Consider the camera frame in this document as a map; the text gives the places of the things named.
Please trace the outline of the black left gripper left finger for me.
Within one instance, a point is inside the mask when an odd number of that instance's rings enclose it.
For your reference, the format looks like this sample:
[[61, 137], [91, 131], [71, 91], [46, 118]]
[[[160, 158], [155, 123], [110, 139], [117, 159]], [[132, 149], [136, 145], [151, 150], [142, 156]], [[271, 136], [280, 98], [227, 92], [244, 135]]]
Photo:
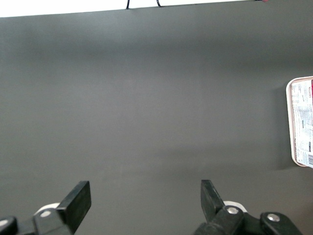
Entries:
[[89, 181], [80, 181], [56, 208], [33, 217], [36, 235], [73, 235], [91, 207]]

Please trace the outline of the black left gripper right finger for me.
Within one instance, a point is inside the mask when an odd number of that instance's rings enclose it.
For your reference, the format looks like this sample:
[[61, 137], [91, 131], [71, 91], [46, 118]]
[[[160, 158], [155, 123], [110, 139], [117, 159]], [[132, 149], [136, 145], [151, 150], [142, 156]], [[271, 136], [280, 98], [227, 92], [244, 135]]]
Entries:
[[201, 181], [201, 208], [206, 219], [195, 235], [237, 235], [244, 223], [244, 212], [234, 205], [225, 205], [210, 180]]

